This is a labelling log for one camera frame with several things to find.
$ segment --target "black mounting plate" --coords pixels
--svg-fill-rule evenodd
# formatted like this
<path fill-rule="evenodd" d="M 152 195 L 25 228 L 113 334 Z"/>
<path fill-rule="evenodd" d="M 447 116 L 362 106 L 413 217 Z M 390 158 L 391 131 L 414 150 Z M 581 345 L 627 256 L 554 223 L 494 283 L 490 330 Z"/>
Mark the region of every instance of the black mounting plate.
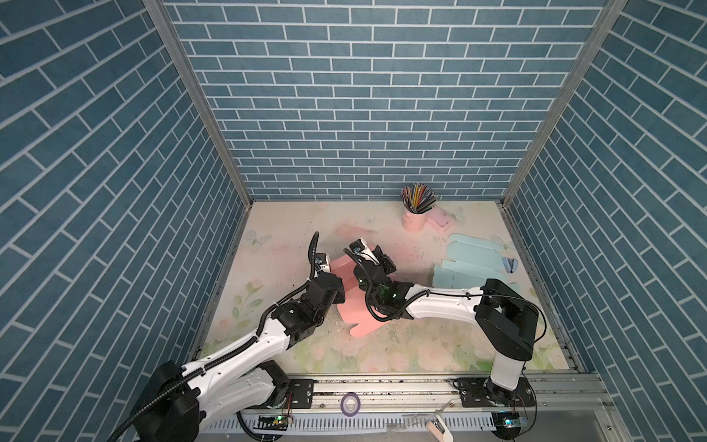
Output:
<path fill-rule="evenodd" d="M 314 379 L 290 379 L 288 390 L 292 392 L 291 409 L 312 408 Z"/>
<path fill-rule="evenodd" d="M 459 397 L 462 399 L 462 407 L 497 407 L 498 404 L 489 399 L 489 392 L 485 383 L 489 378 L 457 378 L 454 381 L 456 388 L 459 388 Z M 534 407 L 535 397 L 530 390 L 530 383 L 526 378 L 518 379 L 518 387 L 514 390 L 516 407 Z"/>

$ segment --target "robotic arm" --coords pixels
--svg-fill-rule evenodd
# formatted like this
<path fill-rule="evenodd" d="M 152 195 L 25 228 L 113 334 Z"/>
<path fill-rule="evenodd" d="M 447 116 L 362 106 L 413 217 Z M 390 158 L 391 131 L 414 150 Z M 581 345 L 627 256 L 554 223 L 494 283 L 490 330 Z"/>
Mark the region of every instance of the robotic arm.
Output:
<path fill-rule="evenodd" d="M 192 442 L 199 429 L 234 412 L 261 404 L 279 406 L 289 378 L 270 359 L 309 337 L 332 304 L 344 302 L 341 278 L 329 273 L 328 256 L 317 253 L 318 238 L 316 232 L 308 250 L 309 279 L 302 286 L 269 306 L 255 330 L 224 349 L 182 367 L 173 361 L 159 366 L 130 417 L 108 441 L 116 441 L 134 424 L 141 442 Z"/>
<path fill-rule="evenodd" d="M 537 306 L 497 279 L 460 290 L 393 281 L 388 274 L 396 270 L 395 265 L 380 246 L 371 250 L 359 238 L 349 247 L 344 252 L 356 262 L 353 274 L 376 320 L 446 318 L 478 323 L 496 349 L 486 383 L 489 396 L 495 402 L 513 403 L 523 366 L 532 359 L 538 313 L 542 313 Z"/>

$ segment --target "aluminum corner post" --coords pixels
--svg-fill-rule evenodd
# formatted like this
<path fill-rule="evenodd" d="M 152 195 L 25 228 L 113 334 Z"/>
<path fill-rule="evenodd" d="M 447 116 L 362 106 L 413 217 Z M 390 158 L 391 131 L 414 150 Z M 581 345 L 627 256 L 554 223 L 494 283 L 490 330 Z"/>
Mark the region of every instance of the aluminum corner post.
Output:
<path fill-rule="evenodd" d="M 501 196 L 501 202 L 504 206 L 508 206 L 515 197 L 515 194 L 518 193 L 523 180 L 530 172 L 530 168 L 545 147 L 545 143 L 547 143 L 562 113 L 570 103 L 572 95 L 577 90 L 577 87 L 579 87 L 582 78 L 584 78 L 584 75 L 594 61 L 594 57 L 597 56 L 599 49 L 604 44 L 604 40 L 606 40 L 609 35 L 609 31 L 614 27 L 621 11 L 624 10 L 626 2 L 627 0 L 607 0 L 604 8 L 599 13 L 594 27 L 592 28 L 592 32 L 589 34 L 589 37 L 587 37 L 587 41 L 584 45 L 582 45 L 582 49 L 579 51 L 577 59 L 572 65 L 572 69 L 570 69 L 567 78 L 565 78 L 564 83 L 562 83 L 557 97 L 555 97 L 550 105 L 545 119 L 540 123 L 537 132 L 535 132 L 535 137 L 530 142 L 525 156 L 520 161 L 518 170 L 515 171 L 508 187 Z"/>
<path fill-rule="evenodd" d="M 228 149 L 228 143 L 226 143 L 226 139 L 223 138 L 223 133 L 218 127 L 214 113 L 211 111 L 211 106 L 209 106 L 209 102 L 206 100 L 206 96 L 199 85 L 197 75 L 192 68 L 192 64 L 189 62 L 187 53 L 177 35 L 177 30 L 172 23 L 172 19 L 163 0 L 143 0 L 143 3 L 147 8 L 147 13 L 155 24 L 157 33 L 160 35 L 160 38 L 162 38 L 162 43 L 164 43 L 167 52 L 172 58 L 177 73 L 194 102 L 194 106 L 201 117 L 201 121 L 204 123 L 206 131 L 209 133 L 216 147 L 218 156 L 221 157 L 221 161 L 223 161 L 223 165 L 226 167 L 228 176 L 230 176 L 236 191 L 243 200 L 245 208 L 250 209 L 253 200 L 235 166 L 233 156 Z"/>

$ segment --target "pencil cup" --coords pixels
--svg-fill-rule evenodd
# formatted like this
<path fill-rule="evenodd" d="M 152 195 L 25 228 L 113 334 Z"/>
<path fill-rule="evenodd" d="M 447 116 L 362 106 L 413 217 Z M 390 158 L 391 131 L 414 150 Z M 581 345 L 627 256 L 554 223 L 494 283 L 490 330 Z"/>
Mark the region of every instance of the pencil cup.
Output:
<path fill-rule="evenodd" d="M 402 216 L 402 228 L 408 232 L 419 232 L 425 226 L 425 214 L 413 214 L 410 211 L 405 211 Z"/>

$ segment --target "floral table mat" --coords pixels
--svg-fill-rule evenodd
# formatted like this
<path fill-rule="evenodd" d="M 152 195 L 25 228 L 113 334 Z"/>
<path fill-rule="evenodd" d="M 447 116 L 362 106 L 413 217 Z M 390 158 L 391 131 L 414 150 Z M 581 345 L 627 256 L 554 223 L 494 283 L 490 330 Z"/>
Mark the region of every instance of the floral table mat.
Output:
<path fill-rule="evenodd" d="M 398 202 L 258 202 L 238 246 L 226 287 L 206 338 L 203 355 L 242 337 L 257 325 L 263 310 L 309 275 L 307 246 L 320 232 L 319 252 L 334 260 L 351 241 L 378 244 L 396 264 L 397 280 L 431 285 L 435 264 L 446 258 L 449 235 L 463 233 L 502 245 L 501 254 L 518 257 L 494 202 L 438 202 L 456 222 L 437 233 L 430 226 L 408 233 L 400 225 Z M 539 304 L 522 263 L 508 275 L 520 295 Z M 538 334 L 542 332 L 539 321 Z M 494 349 L 478 325 L 429 318 L 395 320 L 365 337 L 349 334 L 353 325 L 335 307 L 315 333 L 275 359 L 286 373 L 370 373 L 490 371 Z M 567 369 L 549 328 L 535 344 L 529 370 Z"/>

